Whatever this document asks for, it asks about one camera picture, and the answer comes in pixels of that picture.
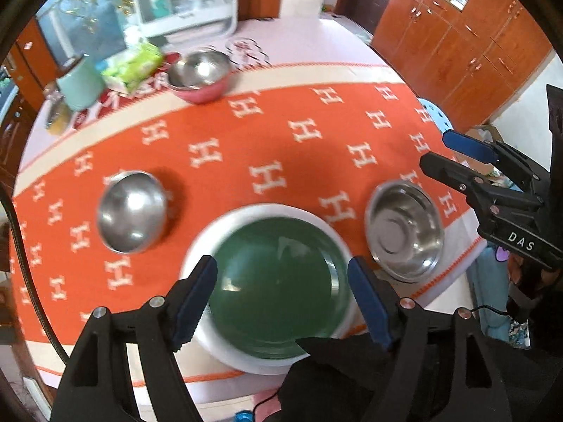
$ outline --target metal bolt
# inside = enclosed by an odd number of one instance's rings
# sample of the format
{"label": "metal bolt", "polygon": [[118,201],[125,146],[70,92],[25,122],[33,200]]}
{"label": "metal bolt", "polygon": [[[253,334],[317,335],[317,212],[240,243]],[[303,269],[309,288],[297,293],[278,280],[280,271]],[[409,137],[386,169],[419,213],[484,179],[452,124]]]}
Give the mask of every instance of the metal bolt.
{"label": "metal bolt", "polygon": [[401,298],[399,304],[405,309],[413,309],[417,305],[412,298]]}
{"label": "metal bolt", "polygon": [[462,319],[471,319],[471,311],[467,308],[458,309],[458,314]]}
{"label": "metal bolt", "polygon": [[163,296],[153,296],[148,302],[151,308],[160,308],[164,304]]}
{"label": "metal bolt", "polygon": [[92,311],[92,315],[97,319],[99,319],[100,317],[105,316],[106,312],[108,312],[108,310],[104,306],[98,306],[96,309]]}

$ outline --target black fabric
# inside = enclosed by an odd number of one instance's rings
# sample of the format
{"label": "black fabric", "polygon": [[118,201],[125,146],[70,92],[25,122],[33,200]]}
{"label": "black fabric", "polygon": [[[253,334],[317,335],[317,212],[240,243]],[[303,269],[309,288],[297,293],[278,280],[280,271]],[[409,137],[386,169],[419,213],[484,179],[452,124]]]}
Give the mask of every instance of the black fabric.
{"label": "black fabric", "polygon": [[[486,341],[505,382],[514,422],[539,420],[534,412],[550,390],[551,404],[563,406],[562,358]],[[395,356],[374,344],[368,334],[344,340],[307,338],[298,343],[310,357],[292,366],[279,390],[280,422],[359,422],[372,398],[383,393]],[[436,392],[438,355],[437,346],[428,348],[411,412],[413,421],[427,420],[445,404]],[[559,389],[553,385],[558,375]]]}

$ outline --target blue polka dot stool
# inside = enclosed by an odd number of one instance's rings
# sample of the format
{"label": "blue polka dot stool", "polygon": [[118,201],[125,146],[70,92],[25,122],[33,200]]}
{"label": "blue polka dot stool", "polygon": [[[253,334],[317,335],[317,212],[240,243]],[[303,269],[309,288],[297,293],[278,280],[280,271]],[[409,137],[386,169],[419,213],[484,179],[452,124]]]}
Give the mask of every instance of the blue polka dot stool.
{"label": "blue polka dot stool", "polygon": [[438,108],[438,106],[436,106],[432,102],[429,102],[428,100],[425,100],[424,98],[419,98],[418,101],[420,101],[421,105],[424,107],[426,112],[430,115],[430,117],[442,133],[446,130],[453,129],[450,120],[446,117],[446,114],[444,114],[441,109]]}

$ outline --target black cable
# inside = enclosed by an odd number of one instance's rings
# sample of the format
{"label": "black cable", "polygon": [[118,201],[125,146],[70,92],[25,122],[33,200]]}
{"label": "black cable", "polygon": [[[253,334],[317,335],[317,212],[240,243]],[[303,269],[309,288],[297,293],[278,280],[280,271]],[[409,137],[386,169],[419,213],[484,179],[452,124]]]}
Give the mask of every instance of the black cable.
{"label": "black cable", "polygon": [[29,263],[27,262],[24,240],[21,236],[20,223],[18,222],[16,209],[13,206],[12,199],[4,190],[4,187],[1,186],[0,203],[2,203],[2,206],[4,207],[4,210],[6,211],[6,215],[8,217],[8,222],[10,224],[10,230],[13,237],[13,244],[15,245],[16,254],[18,255],[18,262],[20,263],[21,275],[24,278],[25,288],[27,289],[27,293],[29,294],[29,298],[32,302],[33,310],[35,311],[37,318],[39,319],[39,322],[43,327],[45,334],[47,335],[47,339],[54,347],[56,353],[61,358],[63,363],[66,365],[69,360],[67,351],[63,349],[63,345],[58,340],[57,335],[55,335],[53,327],[51,327],[51,323],[49,322],[49,319],[47,319],[47,314],[45,314],[43,306],[41,305],[41,301],[39,300],[39,295],[37,294],[35,284],[33,283],[32,272],[29,269]]}
{"label": "black cable", "polygon": [[492,306],[489,306],[488,304],[482,304],[481,306],[477,306],[476,308],[470,309],[470,311],[475,312],[475,311],[478,311],[480,309],[488,309],[488,310],[495,312],[496,314],[499,314],[499,315],[508,315],[508,312],[501,311],[500,309],[496,309]]}
{"label": "black cable", "polygon": [[276,392],[271,397],[268,397],[268,398],[262,400],[260,403],[257,403],[256,406],[254,406],[254,408],[252,409],[252,422],[256,421],[256,409],[257,409],[257,407],[260,406],[261,404],[267,403],[271,399],[277,397],[279,391],[280,391],[280,389],[276,390]]}

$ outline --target table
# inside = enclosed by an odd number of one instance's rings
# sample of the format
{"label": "table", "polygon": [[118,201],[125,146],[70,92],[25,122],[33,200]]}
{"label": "table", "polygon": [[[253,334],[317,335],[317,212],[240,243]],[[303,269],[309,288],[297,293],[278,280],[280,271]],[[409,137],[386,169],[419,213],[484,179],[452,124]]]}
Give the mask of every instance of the table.
{"label": "table", "polygon": [[[336,22],[316,19],[246,22],[213,46],[240,66],[232,90],[216,103],[188,105],[157,76],[132,100],[104,95],[59,138],[42,128],[46,111],[39,113],[15,202],[40,298],[68,351],[94,307],[134,309],[165,294],[197,234],[246,204],[306,209],[330,222],[353,254],[367,255],[362,215],[373,188],[409,179],[441,211],[445,252],[427,280],[392,281],[395,290],[425,306],[465,271],[484,247],[475,215],[462,195],[418,168],[419,155],[430,149],[453,154],[379,56]],[[95,229],[97,201],[120,169],[149,171],[170,193],[171,229],[138,255],[105,249]],[[18,264],[11,263],[27,345],[45,382],[57,386],[64,366],[41,331]],[[351,333],[361,329],[359,316]],[[147,404],[136,346],[128,351],[137,401]],[[248,395],[283,379],[230,369],[195,341],[176,358],[199,403]]]}

